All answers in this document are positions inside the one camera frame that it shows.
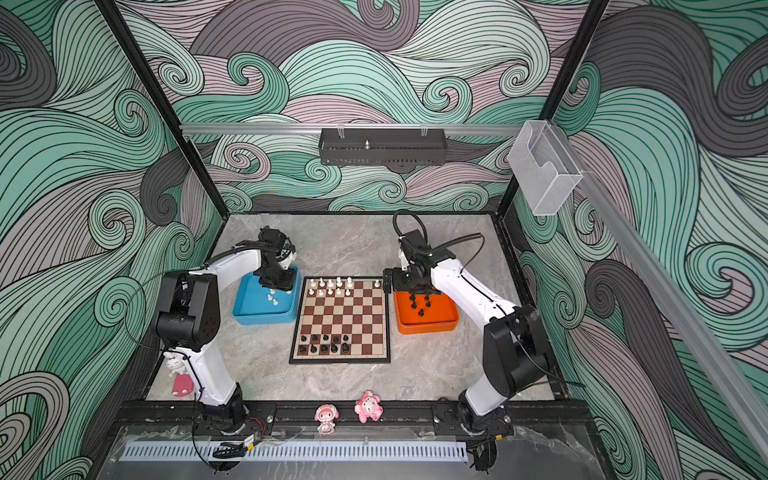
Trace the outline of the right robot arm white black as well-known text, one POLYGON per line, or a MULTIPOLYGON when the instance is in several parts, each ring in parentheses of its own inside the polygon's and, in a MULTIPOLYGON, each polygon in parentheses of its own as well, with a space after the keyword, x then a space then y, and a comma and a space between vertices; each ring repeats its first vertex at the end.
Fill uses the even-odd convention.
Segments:
POLYGON ((462 426, 473 434, 482 432, 502 405, 550 374, 554 354, 539 312, 530 304, 518 305, 495 293, 451 251, 462 243, 483 242, 483 234, 471 233, 433 246, 424 222, 403 209, 393 214, 392 225, 401 262, 390 271, 392 289, 446 296, 483 334, 483 373, 458 399, 462 426))

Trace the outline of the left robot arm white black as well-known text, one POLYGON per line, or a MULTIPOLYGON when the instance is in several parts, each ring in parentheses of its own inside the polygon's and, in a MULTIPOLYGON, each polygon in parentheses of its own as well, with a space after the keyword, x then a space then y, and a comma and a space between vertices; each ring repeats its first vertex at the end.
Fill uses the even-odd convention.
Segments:
POLYGON ((164 354, 191 373, 195 404, 227 435, 242 429, 248 411, 216 341, 219 294, 247 276, 267 289, 289 291, 297 278, 291 267, 295 258, 289 237, 266 226, 255 240, 240 241, 196 269, 162 275, 150 331, 163 343, 164 354))

